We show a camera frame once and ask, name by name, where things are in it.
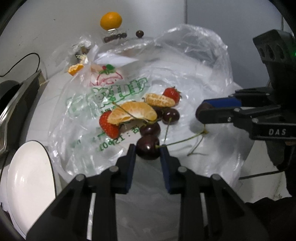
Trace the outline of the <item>dark cherry with stem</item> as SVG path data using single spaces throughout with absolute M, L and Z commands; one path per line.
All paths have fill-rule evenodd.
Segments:
M 141 137 L 137 141 L 135 152 L 139 157 L 145 160 L 155 160 L 158 157 L 160 157 L 160 148 L 187 142 L 189 140 L 197 138 L 198 136 L 201 136 L 202 134 L 207 134 L 207 133 L 208 133 L 207 130 L 203 130 L 189 138 L 185 138 L 180 141 L 175 141 L 168 144 L 160 144 L 158 137 L 154 135 L 146 135 Z

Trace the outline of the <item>crumpled clear bag with cups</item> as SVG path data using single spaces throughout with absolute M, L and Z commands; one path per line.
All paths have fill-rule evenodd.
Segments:
M 52 53 L 55 63 L 78 63 L 80 56 L 87 55 L 89 50 L 97 44 L 97 41 L 91 35 L 82 35 L 67 40 L 58 46 Z

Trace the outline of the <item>red strawberry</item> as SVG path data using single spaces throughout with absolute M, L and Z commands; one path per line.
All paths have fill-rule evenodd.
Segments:
M 180 99 L 182 98 L 181 92 L 178 91 L 175 87 L 166 88 L 163 92 L 163 95 L 173 99 L 175 105 L 177 105 L 180 102 Z
M 119 126 L 113 125 L 107 121 L 111 113 L 112 111 L 110 110 L 104 112 L 99 118 L 99 125 L 107 136 L 109 136 L 112 139 L 116 139 L 120 135 L 120 129 Z

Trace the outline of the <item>whole orange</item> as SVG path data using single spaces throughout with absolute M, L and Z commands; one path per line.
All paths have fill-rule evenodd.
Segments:
M 111 29 L 117 29 L 122 24 L 122 17 L 117 12 L 108 12 L 102 16 L 100 20 L 100 27 L 108 31 Z

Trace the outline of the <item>small peeled tangerine piece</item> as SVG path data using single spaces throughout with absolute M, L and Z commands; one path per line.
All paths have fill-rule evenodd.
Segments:
M 159 95 L 155 93 L 148 93 L 145 95 L 144 100 L 147 104 L 151 106 L 156 106 L 160 108 L 173 107 L 176 105 L 172 98 L 166 97 L 164 95 Z

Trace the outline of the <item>steel induction cooker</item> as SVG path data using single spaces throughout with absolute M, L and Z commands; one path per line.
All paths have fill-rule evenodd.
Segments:
M 1 97 L 1 155 L 12 150 L 19 143 L 23 124 L 33 105 L 38 93 L 42 77 L 42 71 L 38 70 L 22 83 L 7 80 L 1 85 L 10 89 Z

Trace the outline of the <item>white round plate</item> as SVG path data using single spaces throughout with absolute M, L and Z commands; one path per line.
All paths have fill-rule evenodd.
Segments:
M 13 155 L 6 180 L 11 215 L 23 236 L 56 197 L 54 174 L 45 147 L 21 145 Z

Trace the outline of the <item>glass jar with dates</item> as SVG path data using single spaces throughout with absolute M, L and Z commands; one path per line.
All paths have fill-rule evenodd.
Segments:
M 127 32 L 120 29 L 109 29 L 103 33 L 102 41 L 108 43 L 114 40 L 125 39 L 127 37 Z

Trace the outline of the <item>clear printed plastic bag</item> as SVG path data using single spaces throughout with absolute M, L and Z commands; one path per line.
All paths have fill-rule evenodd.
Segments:
M 140 119 L 129 114 L 118 138 L 108 137 L 99 118 L 109 110 L 126 113 L 126 103 L 147 103 L 167 87 L 181 93 L 180 120 L 163 128 L 160 141 L 185 155 L 203 125 L 195 119 L 207 98 L 234 89 L 227 46 L 212 30 L 179 25 L 153 39 L 130 39 L 94 46 L 85 67 L 64 86 L 49 130 L 49 153 L 65 181 L 77 174 L 93 176 L 115 163 L 140 137 Z

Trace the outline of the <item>large peeled tangerine half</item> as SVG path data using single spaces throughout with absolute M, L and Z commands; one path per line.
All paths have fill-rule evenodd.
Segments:
M 113 125 L 126 123 L 132 120 L 152 122 L 157 120 L 156 111 L 145 102 L 128 101 L 122 104 L 113 103 L 115 109 L 108 116 L 107 121 Z

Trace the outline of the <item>orange peel piece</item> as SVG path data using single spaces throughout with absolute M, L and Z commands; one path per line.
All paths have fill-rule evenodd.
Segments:
M 71 76 L 74 76 L 79 70 L 81 70 L 82 68 L 84 68 L 84 65 L 81 64 L 81 63 L 78 63 L 78 64 L 75 64 L 75 65 L 72 65 L 69 67 L 68 69 L 68 73 L 71 75 Z

